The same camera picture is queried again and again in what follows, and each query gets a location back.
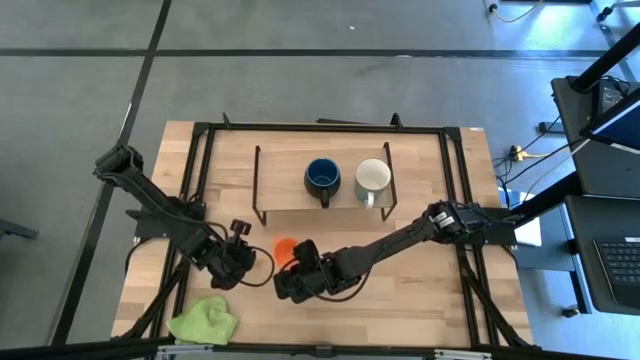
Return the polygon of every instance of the ceramic mug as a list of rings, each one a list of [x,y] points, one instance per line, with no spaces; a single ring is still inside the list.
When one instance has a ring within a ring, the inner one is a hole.
[[[315,159],[304,173],[304,187],[307,192],[320,199],[323,209],[329,207],[329,199],[340,188],[340,169],[331,159]]]
[[[384,161],[367,159],[356,169],[355,194],[367,209],[371,209],[376,199],[391,182],[391,169]]]

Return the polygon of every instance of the green cloth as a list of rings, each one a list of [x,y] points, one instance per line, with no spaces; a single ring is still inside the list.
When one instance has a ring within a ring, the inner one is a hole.
[[[186,313],[167,321],[173,336],[184,342],[227,345],[238,325],[222,296],[196,300]]]

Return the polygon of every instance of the white cable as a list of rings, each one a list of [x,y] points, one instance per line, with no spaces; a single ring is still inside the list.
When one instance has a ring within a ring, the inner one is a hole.
[[[531,192],[533,191],[533,189],[536,187],[536,185],[538,185],[538,183],[544,179],[547,175],[549,175],[553,170],[555,170],[558,166],[560,166],[560,164],[562,164],[563,162],[569,160],[573,155],[575,155],[578,151],[580,151],[580,149],[582,149],[585,145],[587,145],[589,143],[589,141],[591,141],[591,139],[587,139],[585,141],[582,142],[582,144],[580,144],[577,148],[575,148],[575,150],[573,150],[571,152],[571,154],[569,154],[569,156],[567,156],[566,158],[562,159],[562,161],[560,161],[559,163],[557,163],[554,167],[552,167],[551,169],[549,169],[549,171],[547,171],[546,173],[544,173],[544,175],[540,176],[540,178],[538,180],[536,180],[533,185],[531,185],[531,187],[529,188],[529,191],[527,191],[527,193],[524,195],[524,199],[522,201],[522,203],[525,203],[527,201],[529,201],[527,198],[529,197],[529,194],[531,194]]]

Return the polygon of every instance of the shelf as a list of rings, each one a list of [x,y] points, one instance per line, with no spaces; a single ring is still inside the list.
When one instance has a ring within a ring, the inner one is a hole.
[[[340,189],[331,197],[329,208],[325,210],[365,209],[364,203],[355,196],[355,173],[362,161],[371,158],[382,160],[391,169],[391,182],[376,199],[374,208],[382,209],[383,220],[386,220],[397,203],[388,143],[379,148],[296,151],[261,151],[256,146],[255,156],[253,205],[263,225],[267,211],[322,209],[320,201],[309,195],[304,187],[307,166],[317,158],[329,158],[340,168]]]

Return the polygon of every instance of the orange object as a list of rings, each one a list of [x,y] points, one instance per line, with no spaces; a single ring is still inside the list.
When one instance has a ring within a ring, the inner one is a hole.
[[[285,266],[289,261],[293,260],[293,248],[296,245],[298,245],[298,241],[292,238],[283,238],[276,242],[274,254],[278,266]]]

